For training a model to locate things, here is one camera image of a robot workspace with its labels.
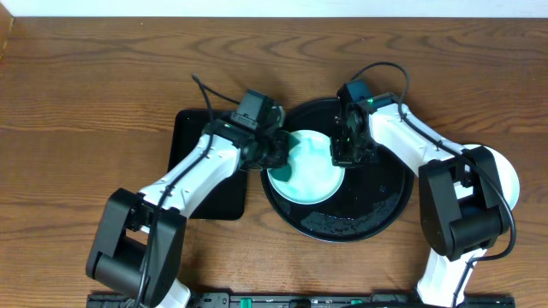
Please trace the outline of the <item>green scrubbing sponge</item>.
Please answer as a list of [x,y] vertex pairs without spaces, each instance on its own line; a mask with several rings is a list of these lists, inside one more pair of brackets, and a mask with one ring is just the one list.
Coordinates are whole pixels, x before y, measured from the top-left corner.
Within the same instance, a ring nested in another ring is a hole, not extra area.
[[277,166],[276,168],[269,169],[270,175],[274,180],[288,182],[293,173],[292,167],[289,163],[289,154],[290,152],[300,143],[300,141],[291,133],[282,131],[283,142],[282,142],[282,158],[283,165]]

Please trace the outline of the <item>light blue plate top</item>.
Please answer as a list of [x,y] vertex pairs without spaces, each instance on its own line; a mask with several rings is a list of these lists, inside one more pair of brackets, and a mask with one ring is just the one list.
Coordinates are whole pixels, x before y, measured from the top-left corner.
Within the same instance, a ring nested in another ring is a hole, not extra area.
[[326,201],[342,185],[345,169],[335,166],[331,157],[331,139],[313,130],[291,133],[300,143],[290,152],[292,175],[288,182],[267,178],[274,191],[296,204],[318,204]]

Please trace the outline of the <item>light blue plate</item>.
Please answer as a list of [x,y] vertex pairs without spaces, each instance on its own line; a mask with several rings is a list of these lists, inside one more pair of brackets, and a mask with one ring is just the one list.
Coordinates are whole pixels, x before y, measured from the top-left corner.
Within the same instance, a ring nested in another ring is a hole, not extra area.
[[[464,145],[464,147],[469,150],[480,146],[484,146],[494,156],[500,183],[502,185],[503,195],[508,202],[510,209],[513,210],[519,200],[521,189],[518,174],[516,173],[515,168],[506,157],[504,157],[500,152],[492,149],[489,146],[479,144]],[[455,184],[454,188],[458,199],[470,197],[473,192],[472,187],[465,188],[461,185],[458,186],[457,184]]]
[[267,178],[274,191],[296,204],[318,204],[326,201],[342,185],[345,169],[335,166],[331,157],[331,139],[313,130],[291,133],[300,143],[290,152],[292,175],[288,182]]

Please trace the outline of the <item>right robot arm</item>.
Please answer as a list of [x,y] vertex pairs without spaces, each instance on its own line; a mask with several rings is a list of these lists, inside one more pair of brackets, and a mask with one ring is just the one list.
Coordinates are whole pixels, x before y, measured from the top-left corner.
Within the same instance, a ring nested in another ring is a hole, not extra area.
[[431,247],[416,291],[430,306],[457,307],[474,266],[508,256],[515,246],[512,210],[517,173],[499,152],[450,141],[415,117],[393,93],[337,94],[333,163],[370,163],[378,148],[394,154],[419,179],[420,225]]

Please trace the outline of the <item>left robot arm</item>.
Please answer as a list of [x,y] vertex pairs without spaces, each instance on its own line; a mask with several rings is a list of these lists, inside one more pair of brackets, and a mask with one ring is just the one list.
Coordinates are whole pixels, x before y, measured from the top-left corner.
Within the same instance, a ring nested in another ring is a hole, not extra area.
[[290,133],[280,127],[253,131],[217,119],[196,146],[153,184],[108,198],[86,275],[134,301],[136,307],[185,307],[188,287],[177,279],[186,224],[204,199],[240,167],[282,167]]

